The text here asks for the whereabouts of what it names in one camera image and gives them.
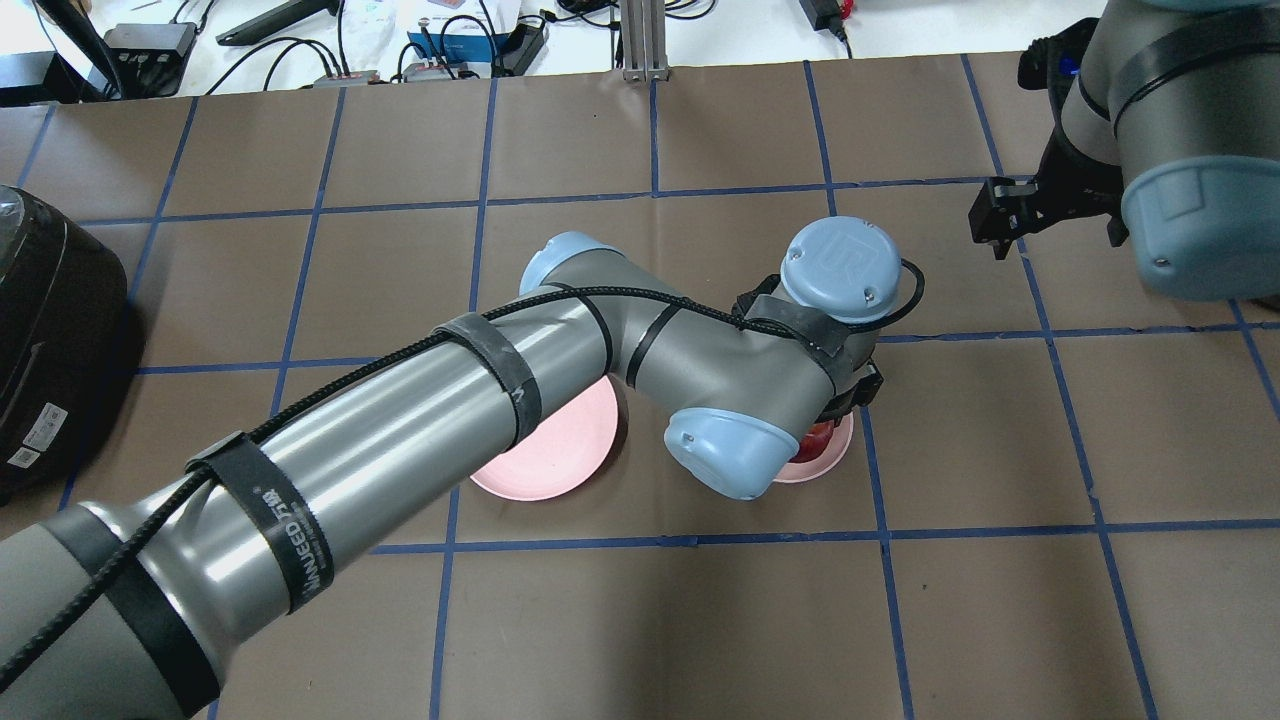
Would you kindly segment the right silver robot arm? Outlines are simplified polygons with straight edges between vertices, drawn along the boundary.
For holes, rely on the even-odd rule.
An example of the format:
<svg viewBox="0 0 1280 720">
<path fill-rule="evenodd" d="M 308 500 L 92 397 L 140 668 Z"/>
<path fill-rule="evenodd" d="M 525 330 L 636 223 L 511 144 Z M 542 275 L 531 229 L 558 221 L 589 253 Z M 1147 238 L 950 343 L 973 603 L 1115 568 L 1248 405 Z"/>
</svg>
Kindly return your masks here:
<svg viewBox="0 0 1280 720">
<path fill-rule="evenodd" d="M 1158 293 L 1277 301 L 1275 1 L 1111 1 L 1033 41 L 1018 85 L 1046 92 L 1052 133 L 1029 181 L 986 179 L 975 243 L 1001 259 L 1021 237 L 1106 217 Z"/>
</svg>

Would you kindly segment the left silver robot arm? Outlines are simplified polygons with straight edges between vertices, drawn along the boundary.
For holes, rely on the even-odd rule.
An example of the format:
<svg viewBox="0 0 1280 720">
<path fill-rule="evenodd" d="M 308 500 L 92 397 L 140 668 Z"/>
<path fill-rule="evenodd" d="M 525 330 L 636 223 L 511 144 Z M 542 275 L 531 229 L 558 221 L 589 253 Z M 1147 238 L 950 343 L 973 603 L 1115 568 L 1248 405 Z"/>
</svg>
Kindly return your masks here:
<svg viewBox="0 0 1280 720">
<path fill-rule="evenodd" d="M 879 331 L 924 290 L 855 217 L 804 227 L 736 315 L 558 234 L 503 307 L 228 436 L 137 503 L 70 505 L 6 538 L 3 716 L 195 716 L 247 639 L 607 375 L 668 410 L 681 466 L 756 498 L 813 425 L 864 402 Z"/>
</svg>

